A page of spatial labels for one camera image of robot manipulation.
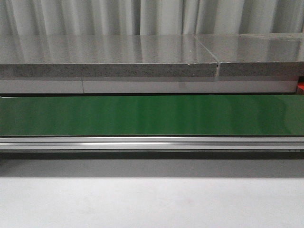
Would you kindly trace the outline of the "green conveyor belt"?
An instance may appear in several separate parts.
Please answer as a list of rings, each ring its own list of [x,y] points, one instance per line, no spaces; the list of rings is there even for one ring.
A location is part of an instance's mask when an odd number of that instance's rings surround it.
[[[10,97],[1,136],[303,135],[301,95]]]

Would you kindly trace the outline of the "white cabinet front panel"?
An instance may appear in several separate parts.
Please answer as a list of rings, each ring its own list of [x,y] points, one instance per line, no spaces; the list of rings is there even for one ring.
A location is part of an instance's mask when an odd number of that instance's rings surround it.
[[[293,93],[292,77],[3,78],[2,94]]]

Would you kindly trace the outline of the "grey speckled left countertop slab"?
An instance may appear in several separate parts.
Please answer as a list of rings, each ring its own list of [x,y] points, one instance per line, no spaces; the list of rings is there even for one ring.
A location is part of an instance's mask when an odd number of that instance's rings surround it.
[[[191,35],[2,36],[0,76],[213,77],[217,62]]]

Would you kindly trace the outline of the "grey speckled countertop slab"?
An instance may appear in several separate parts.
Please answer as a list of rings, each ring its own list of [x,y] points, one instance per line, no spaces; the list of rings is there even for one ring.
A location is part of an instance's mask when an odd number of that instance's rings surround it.
[[[191,35],[2,36],[0,76],[213,77],[217,62]]]
[[[196,35],[218,63],[221,78],[304,75],[304,36],[300,33]]]

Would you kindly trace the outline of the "grey speckled right countertop slab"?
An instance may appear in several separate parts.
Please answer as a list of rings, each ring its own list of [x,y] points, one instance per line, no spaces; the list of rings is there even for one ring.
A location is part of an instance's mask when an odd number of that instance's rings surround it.
[[[304,75],[304,36],[300,33],[196,35],[218,63],[221,78]]]

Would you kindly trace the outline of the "red plastic tray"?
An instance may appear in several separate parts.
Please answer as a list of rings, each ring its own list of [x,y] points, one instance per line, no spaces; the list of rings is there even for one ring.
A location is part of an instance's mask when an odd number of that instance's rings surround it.
[[[296,89],[297,95],[304,95],[304,82],[299,82]]]

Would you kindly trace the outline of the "grey pleated curtain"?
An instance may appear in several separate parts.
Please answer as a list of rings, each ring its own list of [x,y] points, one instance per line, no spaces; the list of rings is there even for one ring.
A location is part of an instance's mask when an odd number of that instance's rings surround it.
[[[3,0],[2,35],[296,33],[301,0]]]

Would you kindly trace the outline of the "aluminium conveyor frame rail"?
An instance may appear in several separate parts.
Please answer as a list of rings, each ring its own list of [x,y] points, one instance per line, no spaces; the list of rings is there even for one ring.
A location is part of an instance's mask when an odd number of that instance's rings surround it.
[[[2,137],[4,151],[302,150],[302,136]]]

